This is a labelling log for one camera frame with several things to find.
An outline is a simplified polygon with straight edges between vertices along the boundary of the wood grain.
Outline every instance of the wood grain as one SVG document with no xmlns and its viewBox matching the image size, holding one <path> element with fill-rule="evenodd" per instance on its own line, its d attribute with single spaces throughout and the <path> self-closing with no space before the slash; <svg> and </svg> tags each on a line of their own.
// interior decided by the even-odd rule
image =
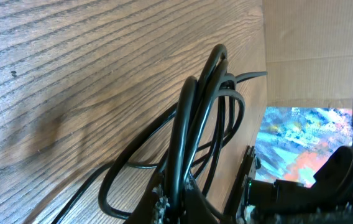
<svg viewBox="0 0 353 224">
<path fill-rule="evenodd" d="M 185 78 L 200 74 L 214 45 L 226 45 L 235 75 L 265 70 L 261 5 L 0 0 L 0 223 L 50 222 L 95 167 L 115 159 L 176 102 Z M 265 78 L 238 89 L 247 108 L 209 193 L 218 209 L 267 103 Z M 171 125 L 133 159 L 157 161 Z M 203 140 L 211 135 L 208 126 Z M 125 168 L 110 190 L 111 205 L 132 211 L 150 174 Z M 122 222 L 98 208 L 101 178 L 65 223 Z"/>
</svg>

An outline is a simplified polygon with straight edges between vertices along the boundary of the black plastic part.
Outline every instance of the black plastic part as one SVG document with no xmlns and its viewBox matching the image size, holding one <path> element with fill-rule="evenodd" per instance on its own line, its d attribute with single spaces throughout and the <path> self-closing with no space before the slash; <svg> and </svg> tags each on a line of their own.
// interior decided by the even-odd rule
<svg viewBox="0 0 353 224">
<path fill-rule="evenodd" d="M 253 146 L 247 146 L 224 209 L 224 214 L 231 216 L 234 223 L 239 220 L 245 221 L 244 210 L 248 199 L 248 185 L 255 178 L 255 164 L 255 149 Z"/>
<path fill-rule="evenodd" d="M 189 179 L 185 184 L 184 200 L 186 216 L 185 223 L 218 223 L 208 209 L 205 198 L 198 190 L 193 179 Z"/>
<path fill-rule="evenodd" d="M 326 220 L 326 217 L 333 217 L 344 222 L 343 217 L 338 217 L 344 211 L 338 208 L 353 206 L 353 183 L 352 189 L 340 199 L 340 202 L 319 202 L 329 198 L 329 195 L 335 192 L 335 188 L 346 177 L 351 161 L 351 148 L 340 147 L 314 175 L 316 183 L 311 188 L 285 180 L 276 180 L 274 183 L 251 180 L 247 204 L 255 206 L 252 218 L 256 221 L 267 220 L 272 223 L 277 221 L 275 220 L 277 215 L 280 218 L 279 221 L 283 220 L 283 222 L 291 222 L 295 218 L 302 223 L 316 223 L 319 222 L 318 217 L 323 217 L 327 222 L 331 220 Z M 353 212 L 346 216 L 348 223 L 352 221 L 351 215 Z"/>
<path fill-rule="evenodd" d="M 261 167 L 262 167 L 261 159 L 257 155 L 255 155 L 255 168 L 259 170 L 261 169 Z"/>
</svg>

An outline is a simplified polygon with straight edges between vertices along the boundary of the coiled cable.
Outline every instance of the coiled cable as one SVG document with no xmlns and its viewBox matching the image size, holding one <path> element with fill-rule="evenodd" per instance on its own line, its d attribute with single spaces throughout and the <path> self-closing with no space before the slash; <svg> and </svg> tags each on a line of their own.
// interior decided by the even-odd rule
<svg viewBox="0 0 353 224">
<path fill-rule="evenodd" d="M 112 208 L 107 201 L 109 189 L 114 179 L 125 165 L 139 169 L 156 168 L 154 173 L 163 172 L 165 174 L 165 195 L 168 197 L 171 210 L 174 210 L 172 212 L 175 212 L 181 208 L 180 194 L 187 178 L 193 176 L 193 178 L 197 179 L 205 170 L 209 160 L 213 158 L 203 188 L 203 195 L 206 196 L 214 178 L 221 149 L 232 139 L 233 135 L 235 135 L 244 116 L 244 99 L 240 93 L 236 91 L 236 84 L 267 74 L 266 72 L 250 72 L 235 77 L 227 73 L 227 65 L 226 48 L 223 44 L 218 44 L 213 48 L 199 79 L 197 80 L 195 77 L 188 77 L 186 79 L 178 103 L 172 105 L 139 133 L 114 162 L 108 162 L 92 173 L 55 217 L 52 223 L 60 223 L 93 181 L 107 169 L 109 169 L 108 173 L 99 190 L 99 207 L 107 215 L 128 219 L 131 213 Z M 225 96 L 228 96 L 229 100 L 229 120 L 226 130 L 224 128 L 226 119 Z M 204 126 L 216 98 L 218 98 L 218 115 L 213 138 L 210 142 L 199 147 L 198 144 Z M 237 102 L 239 106 L 236 121 L 235 102 Z M 173 122 L 170 147 L 162 156 L 160 162 L 158 164 L 148 165 L 128 162 L 131 156 L 172 118 L 175 119 Z M 197 152 L 208 147 L 208 153 L 193 161 Z M 199 168 L 192 175 L 191 168 L 198 165 L 200 165 Z M 206 201 L 206 205 L 211 213 L 218 219 L 229 220 L 212 207 L 208 201 Z"/>
</svg>

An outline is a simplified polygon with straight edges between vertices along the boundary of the wooden surface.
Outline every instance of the wooden surface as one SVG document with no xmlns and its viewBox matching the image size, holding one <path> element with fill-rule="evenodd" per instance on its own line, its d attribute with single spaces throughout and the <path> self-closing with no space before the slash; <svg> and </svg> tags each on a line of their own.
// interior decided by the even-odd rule
<svg viewBox="0 0 353 224">
<path fill-rule="evenodd" d="M 265 70 L 261 4 L 0 0 L 0 223 L 52 221 L 95 167 L 176 102 L 184 79 L 198 77 L 216 44 L 226 45 L 235 75 Z M 209 193 L 218 209 L 267 103 L 264 77 L 238 90 L 247 109 Z M 170 127 L 135 160 L 157 161 Z M 110 190 L 111 205 L 132 211 L 150 174 L 125 168 Z M 102 178 L 65 223 L 121 222 L 98 208 Z"/>
</svg>

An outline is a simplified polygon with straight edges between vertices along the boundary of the black device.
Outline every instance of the black device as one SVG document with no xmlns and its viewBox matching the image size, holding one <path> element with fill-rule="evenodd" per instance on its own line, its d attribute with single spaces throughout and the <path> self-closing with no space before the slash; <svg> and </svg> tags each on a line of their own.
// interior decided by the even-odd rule
<svg viewBox="0 0 353 224">
<path fill-rule="evenodd" d="M 340 147 L 330 157 L 314 176 L 316 183 L 311 188 L 285 180 L 277 180 L 275 183 L 254 180 L 255 171 L 260 168 L 260 160 L 255 156 L 254 147 L 248 147 L 224 212 L 217 211 L 206 200 L 221 149 L 232 139 L 243 120 L 245 104 L 243 97 L 236 91 L 236 85 L 266 75 L 266 72 L 251 72 L 235 77 L 227 72 L 227 63 L 225 46 L 215 46 L 199 79 L 186 79 L 178 103 L 139 133 L 115 161 L 98 168 L 69 200 L 53 223 L 60 223 L 92 182 L 107 169 L 108 173 L 99 190 L 99 207 L 107 215 L 125 219 L 125 223 L 247 223 L 245 208 L 248 205 L 255 206 L 250 221 L 257 223 L 351 222 L 353 145 Z M 229 106 L 227 123 L 225 96 Z M 213 138 L 211 142 L 199 146 L 216 98 L 218 116 Z M 235 104 L 239 107 L 237 114 Z M 160 162 L 129 162 L 133 153 L 172 118 L 170 146 Z M 194 161 L 195 154 L 206 148 L 209 148 L 208 153 Z M 210 160 L 209 174 L 203 191 L 200 191 L 195 180 Z M 112 208 L 106 200 L 109 189 L 123 166 L 155 169 L 132 213 Z M 199 168 L 192 174 L 191 168 L 194 166 Z"/>
</svg>

